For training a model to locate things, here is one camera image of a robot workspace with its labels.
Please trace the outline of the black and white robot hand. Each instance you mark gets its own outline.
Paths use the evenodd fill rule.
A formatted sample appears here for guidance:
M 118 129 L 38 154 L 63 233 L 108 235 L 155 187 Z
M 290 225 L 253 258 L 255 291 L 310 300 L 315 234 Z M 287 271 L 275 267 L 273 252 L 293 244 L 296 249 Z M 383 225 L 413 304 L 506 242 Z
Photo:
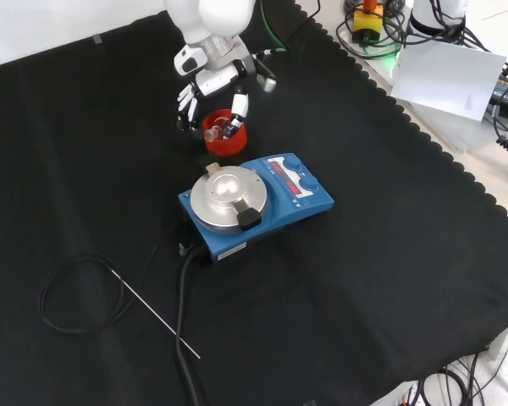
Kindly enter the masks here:
M 256 76 L 256 81 L 263 91 L 270 93 L 277 85 L 277 77 L 263 63 L 264 59 L 275 53 L 285 52 L 283 48 L 269 48 L 253 53 L 249 61 L 253 62 L 254 72 L 249 74 L 246 62 L 233 60 L 225 67 L 213 72 L 200 70 L 195 78 L 179 93 L 177 101 L 177 126 L 180 130 L 188 129 L 192 134 L 200 131 L 198 120 L 198 103 L 202 98 L 216 96 L 224 90 L 234 90 L 231 118 L 226 124 L 221 124 L 221 135 L 225 139 L 233 138 L 246 121 L 249 110 L 249 95 L 245 85 L 249 77 Z

